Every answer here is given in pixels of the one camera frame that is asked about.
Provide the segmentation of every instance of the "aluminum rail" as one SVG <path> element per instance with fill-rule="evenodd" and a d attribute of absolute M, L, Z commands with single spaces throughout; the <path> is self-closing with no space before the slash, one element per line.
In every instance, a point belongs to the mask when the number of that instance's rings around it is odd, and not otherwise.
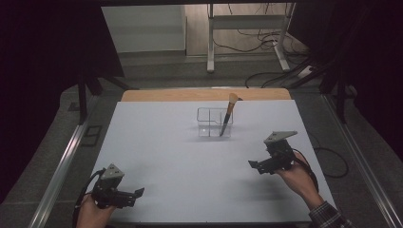
<path fill-rule="evenodd" d="M 363 179 L 367 183 L 368 188 L 370 189 L 371 193 L 374 196 L 376 204 L 378 205 L 383 217 L 385 218 L 386 222 L 388 222 L 389 227 L 391 228 L 402 228 L 403 224 L 395 212 L 394 206 L 387 196 L 385 190 L 377 180 L 376 176 L 374 175 L 374 171 L 371 169 L 370 165 L 368 164 L 367 160 L 363 156 L 362 151 L 360 150 L 359 146 L 355 142 L 355 139 L 350 132 L 347 124 L 344 124 L 340 121 L 337 114 L 335 113 L 335 104 L 333 103 L 331 95 L 323 95 L 322 98 L 326 105 L 328 105 L 329 109 L 331 110 L 332 117 L 335 119 L 337 126 L 339 127 L 340 131 L 343 134 L 344 139 L 350 151 L 352 152 L 353 159 L 357 165 L 359 172 L 361 173 Z"/>
<path fill-rule="evenodd" d="M 67 145 L 65 153 L 62 159 L 60 159 L 59 165 L 51 178 L 48 188 L 45 191 L 36 212 L 33 214 L 32 220 L 29 224 L 29 228 L 42 228 L 45 226 L 48 217 L 50 215 L 51 209 L 59 196 L 60 190 L 62 189 L 63 183 L 67 176 L 67 171 L 71 165 L 74 154 L 80 144 L 80 140 L 85 134 L 86 127 L 88 126 L 88 119 L 91 116 L 93 109 L 98 102 L 99 98 L 92 96 L 88 102 L 88 115 L 86 120 L 82 125 L 77 125 L 74 133 Z"/>

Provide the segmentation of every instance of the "gray floor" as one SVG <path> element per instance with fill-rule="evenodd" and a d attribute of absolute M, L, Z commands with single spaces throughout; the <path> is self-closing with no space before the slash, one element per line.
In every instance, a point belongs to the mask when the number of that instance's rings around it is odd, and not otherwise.
<path fill-rule="evenodd" d="M 221 56 L 217 59 L 216 71 L 205 72 L 203 58 L 189 58 L 175 55 L 125 55 L 122 57 L 125 78 L 129 85 L 140 88 L 166 87 L 211 87 L 244 86 L 244 80 L 264 71 L 279 72 L 279 64 L 274 55 L 265 56 Z M 268 74 L 251 80 L 250 86 L 260 86 L 266 80 L 278 77 Z M 271 85 L 286 85 L 296 78 L 282 78 Z M 291 90 L 313 147 L 331 148 L 340 153 L 348 162 L 349 174 L 342 179 L 327 178 L 337 208 L 356 227 L 388 227 L 379 208 L 363 180 L 348 146 L 332 118 L 330 109 L 317 91 L 320 79 Z M 93 137 L 83 137 L 65 179 L 64 186 L 48 217 L 46 227 L 71 227 L 71 213 L 81 187 L 90 176 L 93 165 L 106 134 L 114 107 L 120 101 L 123 91 L 104 80 L 103 95 L 89 118 L 89 126 L 101 126 L 101 137 L 94 145 Z M 27 227 L 39 201 L 48 186 L 54 170 L 61 159 L 68 141 L 79 120 L 79 114 L 71 109 L 78 102 L 76 87 L 66 90 L 61 97 L 61 105 L 46 137 L 38 148 L 20 180 L 15 184 L 7 199 L 0 206 L 0 227 Z M 403 217 L 403 180 L 399 174 L 403 164 L 392 149 L 355 109 L 353 100 L 346 102 L 348 127 L 359 147 L 364 152 L 378 180 L 394 204 L 397 214 Z M 340 174 L 344 166 L 340 160 L 327 151 L 318 151 L 317 156 L 323 172 Z M 117 227 L 129 227 L 119 224 Z"/>

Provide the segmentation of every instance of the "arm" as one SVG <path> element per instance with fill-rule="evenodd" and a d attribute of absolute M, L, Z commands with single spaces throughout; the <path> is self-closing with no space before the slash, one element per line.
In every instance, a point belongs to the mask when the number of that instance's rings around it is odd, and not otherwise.
<path fill-rule="evenodd" d="M 115 209 L 116 207 L 114 206 L 109 206 L 105 209 L 98 208 L 95 200 L 88 194 L 81 204 L 77 228 L 105 228 Z"/>
<path fill-rule="evenodd" d="M 303 156 L 296 153 L 296 157 L 307 163 Z M 317 192 L 314 182 L 303 167 L 294 163 L 289 170 L 276 170 L 285 181 L 285 183 L 295 193 L 300 195 L 311 211 L 309 216 L 317 227 L 354 227 L 353 224 L 345 219 L 341 214 Z"/>

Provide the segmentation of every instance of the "wooden board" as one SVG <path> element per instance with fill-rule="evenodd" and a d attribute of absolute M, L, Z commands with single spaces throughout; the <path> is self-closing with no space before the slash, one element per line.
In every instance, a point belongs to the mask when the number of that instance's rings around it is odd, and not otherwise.
<path fill-rule="evenodd" d="M 291 100 L 285 88 L 189 88 L 128 90 L 122 102 L 228 101 L 230 93 L 236 93 L 244 101 Z"/>

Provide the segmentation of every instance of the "black curtain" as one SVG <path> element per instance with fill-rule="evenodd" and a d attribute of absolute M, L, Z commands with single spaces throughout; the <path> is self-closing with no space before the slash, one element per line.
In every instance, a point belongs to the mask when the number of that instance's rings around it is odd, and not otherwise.
<path fill-rule="evenodd" d="M 61 93 L 77 84 L 79 73 L 123 71 L 99 6 L 7 1 L 0 17 L 3 201 L 47 133 Z"/>

